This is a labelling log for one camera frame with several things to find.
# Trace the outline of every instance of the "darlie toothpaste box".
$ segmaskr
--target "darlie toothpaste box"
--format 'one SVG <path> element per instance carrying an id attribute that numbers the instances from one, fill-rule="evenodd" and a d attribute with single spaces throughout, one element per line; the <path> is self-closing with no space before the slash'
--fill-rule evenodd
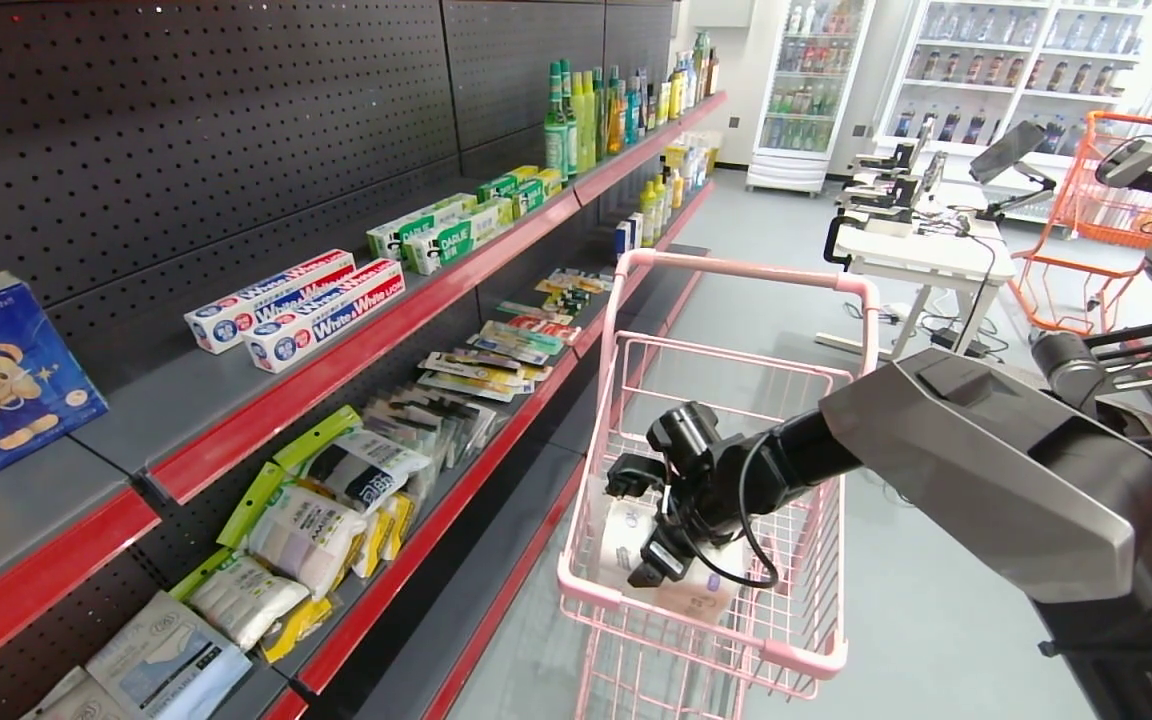
<path id="1" fill-rule="evenodd" d="M 184 316 L 198 347 L 219 355 L 238 344 L 238 333 L 296 309 L 353 273 L 353 255 L 329 250 Z"/>
<path id="2" fill-rule="evenodd" d="M 372 260 L 332 290 L 242 333 L 243 343 L 257 367 L 282 373 L 406 288 L 402 266 L 388 259 Z"/>

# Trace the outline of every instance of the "pink shopping cart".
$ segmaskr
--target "pink shopping cart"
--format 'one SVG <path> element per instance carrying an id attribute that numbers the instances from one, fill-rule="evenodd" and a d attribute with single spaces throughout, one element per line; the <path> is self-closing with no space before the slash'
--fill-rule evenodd
<path id="1" fill-rule="evenodd" d="M 703 402 L 717 411 L 723 435 L 749 434 L 814 407 L 852 376 L 790 359 L 616 332 L 622 287 L 634 265 L 849 291 L 859 296 L 864 309 L 861 372 L 873 370 L 878 357 L 878 291 L 858 275 L 652 250 L 622 256 L 602 326 L 598 418 L 576 513 L 558 561 L 562 612 L 591 628 L 577 717 L 722 720 L 740 717 L 755 687 L 787 700 L 810 700 L 823 680 L 842 669 L 847 655 L 841 479 L 820 484 L 776 514 L 755 521 L 755 536 L 772 556 L 781 582 L 772 589 L 741 588 L 718 621 L 635 600 L 621 589 L 596 582 L 599 538 L 611 503 L 604 487 L 608 468 L 623 452 L 659 457 L 644 433 L 674 406 Z M 635 502 L 650 518 L 659 495 L 649 492 Z M 745 576 L 768 577 L 752 559 Z"/>

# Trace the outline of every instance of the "blue tissue package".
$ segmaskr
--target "blue tissue package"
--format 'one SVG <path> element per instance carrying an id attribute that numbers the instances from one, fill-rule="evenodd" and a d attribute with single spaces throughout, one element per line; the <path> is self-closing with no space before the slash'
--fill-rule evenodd
<path id="1" fill-rule="evenodd" d="M 105 410 L 29 287 L 0 273 L 0 470 Z"/>

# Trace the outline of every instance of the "orange shopping cart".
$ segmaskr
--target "orange shopping cart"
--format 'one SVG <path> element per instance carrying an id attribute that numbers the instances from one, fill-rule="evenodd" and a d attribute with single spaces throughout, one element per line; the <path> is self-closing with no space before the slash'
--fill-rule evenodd
<path id="1" fill-rule="evenodd" d="M 1087 135 L 1052 202 L 1038 245 L 1011 256 L 1024 260 L 1011 291 L 1034 328 L 1089 336 L 1116 327 L 1124 293 L 1144 268 L 1142 251 L 1152 243 L 1152 194 L 1107 187 L 1097 181 L 1096 169 L 1106 156 L 1137 137 L 1152 137 L 1152 118 L 1087 113 Z M 1108 243 L 1123 251 L 1102 265 L 1074 259 L 1069 247 L 1051 243 L 1058 228 L 1061 237 Z M 1082 295 L 1058 295 L 1059 288 L 1070 287 L 1082 287 Z"/>

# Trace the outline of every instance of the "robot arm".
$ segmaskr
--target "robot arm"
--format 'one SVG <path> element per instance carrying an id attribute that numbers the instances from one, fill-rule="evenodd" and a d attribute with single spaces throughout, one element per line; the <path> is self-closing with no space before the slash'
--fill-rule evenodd
<path id="1" fill-rule="evenodd" d="M 742 505 L 773 511 L 867 467 L 1033 601 L 1043 651 L 1064 657 L 1098 715 L 1152 719 L 1152 452 L 1097 420 L 933 348 L 759 435 L 723 439 L 707 407 L 687 404 L 647 438 L 669 471 L 623 456 L 609 473 L 614 495 L 617 479 L 672 478 L 673 518 L 658 516 L 639 582 L 691 560 L 660 552 L 732 541 Z"/>

